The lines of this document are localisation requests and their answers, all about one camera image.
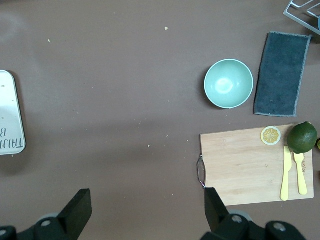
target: lime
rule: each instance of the lime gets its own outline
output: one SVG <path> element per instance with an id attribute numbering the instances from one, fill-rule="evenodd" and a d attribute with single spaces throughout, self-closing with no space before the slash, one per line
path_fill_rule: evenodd
<path id="1" fill-rule="evenodd" d="M 275 126 L 267 126 L 265 129 L 262 130 L 260 138 L 264 144 L 268 146 L 273 146 L 280 141 L 281 132 Z"/>
<path id="2" fill-rule="evenodd" d="M 287 144 L 295 154 L 309 152 L 317 142 L 318 133 L 310 122 L 296 125 L 288 134 Z"/>

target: green fruit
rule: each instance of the green fruit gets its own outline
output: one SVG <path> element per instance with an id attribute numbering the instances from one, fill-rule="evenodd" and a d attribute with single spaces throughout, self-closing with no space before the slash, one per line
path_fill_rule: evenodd
<path id="1" fill-rule="evenodd" d="M 296 125 L 288 134 L 287 144 L 295 154 L 309 152 L 317 142 L 318 133 L 310 122 Z"/>

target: bowl rim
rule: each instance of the bowl rim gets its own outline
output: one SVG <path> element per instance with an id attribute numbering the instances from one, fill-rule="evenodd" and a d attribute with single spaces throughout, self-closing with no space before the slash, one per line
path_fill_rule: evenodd
<path id="1" fill-rule="evenodd" d="M 209 72 L 211 71 L 211 69 L 212 69 L 214 66 L 216 66 L 217 64 L 220 64 L 221 62 L 225 62 L 225 61 L 238 62 L 238 63 L 242 64 L 243 66 L 245 66 L 245 68 L 248 70 L 248 72 L 250 73 L 250 76 L 251 76 L 251 90 L 250 90 L 250 93 L 248 94 L 248 96 L 246 97 L 246 99 L 245 99 L 243 102 L 241 102 L 240 104 L 238 104 L 238 105 L 236 105 L 236 106 L 232 106 L 232 107 L 220 106 L 220 105 L 218 105 L 217 103 L 213 102 L 213 101 L 210 99 L 210 97 L 208 96 L 207 89 L 206 89 L 207 76 L 208 76 Z M 227 58 L 227 59 L 222 59 L 222 60 L 220 60 L 220 61 L 217 61 L 215 64 L 213 64 L 213 65 L 209 68 L 209 70 L 207 71 L 207 73 L 206 73 L 206 75 L 205 75 L 205 78 L 204 78 L 204 91 L 205 91 L 205 94 L 206 94 L 207 98 L 208 98 L 208 99 L 210 100 L 210 102 L 212 102 L 214 105 L 216 105 L 217 107 L 222 108 L 222 109 L 234 109 L 234 108 L 239 107 L 240 105 L 244 104 L 244 103 L 249 99 L 249 97 L 251 96 L 253 89 L 254 89 L 254 77 L 253 77 L 253 75 L 252 75 L 251 70 L 250 70 L 249 67 L 248 67 L 247 65 L 245 65 L 242 61 L 239 61 L 239 60 L 233 59 L 233 58 Z"/>

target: lemon slice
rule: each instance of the lemon slice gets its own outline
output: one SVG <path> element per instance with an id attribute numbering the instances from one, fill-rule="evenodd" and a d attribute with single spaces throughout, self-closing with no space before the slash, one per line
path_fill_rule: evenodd
<path id="1" fill-rule="evenodd" d="M 281 132 L 275 126 L 267 126 L 261 132 L 261 141 L 268 145 L 273 146 L 276 145 L 281 139 Z"/>

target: knife handle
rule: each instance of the knife handle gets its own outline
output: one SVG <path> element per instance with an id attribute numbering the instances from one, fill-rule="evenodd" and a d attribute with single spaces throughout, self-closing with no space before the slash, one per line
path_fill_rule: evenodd
<path id="1" fill-rule="evenodd" d="M 287 201 L 289 198 L 289 173 L 286 171 L 283 173 L 283 180 L 281 186 L 280 198 L 282 201 Z"/>
<path id="2" fill-rule="evenodd" d="M 302 170 L 301 163 L 296 165 L 296 170 L 297 170 L 297 174 L 298 174 L 299 193 L 301 195 L 306 195 L 308 190 L 307 190 L 306 180 L 305 180 L 304 172 Z"/>

